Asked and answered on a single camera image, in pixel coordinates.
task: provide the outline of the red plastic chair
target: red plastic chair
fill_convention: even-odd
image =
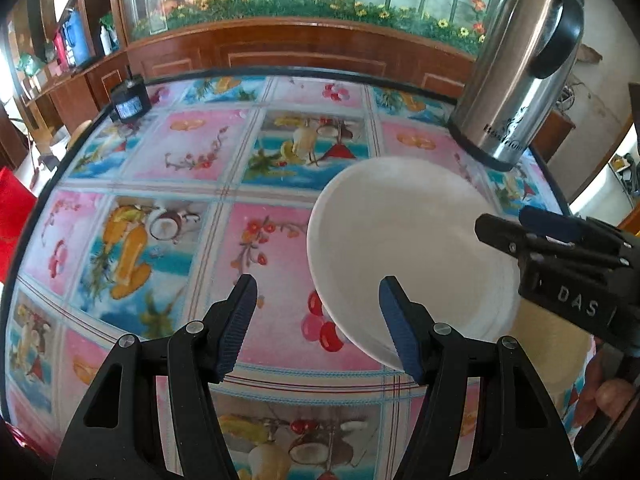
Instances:
[[[0,170],[0,282],[6,282],[22,228],[36,205],[36,197],[8,168]]]

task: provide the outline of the wall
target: wall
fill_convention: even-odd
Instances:
[[[571,200],[620,135],[631,113],[628,83],[640,81],[640,45],[612,0],[585,0],[583,43],[602,54],[573,70],[576,101],[567,112],[576,128],[549,162]]]

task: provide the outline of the table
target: table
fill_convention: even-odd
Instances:
[[[314,201],[344,168],[391,154],[459,174],[502,215],[567,213],[544,164],[527,150],[511,173],[487,170],[444,129],[453,101],[349,73],[208,72],[148,93],[135,124],[101,112],[25,228],[2,298],[3,413],[54,456],[119,336],[169,335],[248,272],[257,309],[236,368],[212,386],[240,478],[390,478],[424,389],[322,309],[306,262]],[[166,381],[158,392],[179,471]],[[454,468],[466,467],[477,399],[471,383]]]

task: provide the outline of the white container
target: white container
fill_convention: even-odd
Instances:
[[[100,26],[100,41],[102,42],[104,55],[108,56],[111,53],[111,37],[104,25]]]
[[[396,276],[411,301],[464,336],[495,341],[517,311],[516,261],[478,241],[476,218],[494,213],[462,177],[424,160],[382,157],[339,173],[324,188],[306,250],[322,304],[364,353],[401,362],[378,303]]]

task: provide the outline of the blue thermos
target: blue thermos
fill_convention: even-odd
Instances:
[[[69,15],[69,19],[62,27],[65,31],[66,40],[69,42],[71,50],[74,51],[76,66],[80,66],[89,59],[89,47],[87,46],[86,39],[84,38],[84,30],[82,30],[80,13],[75,9],[72,10]]]

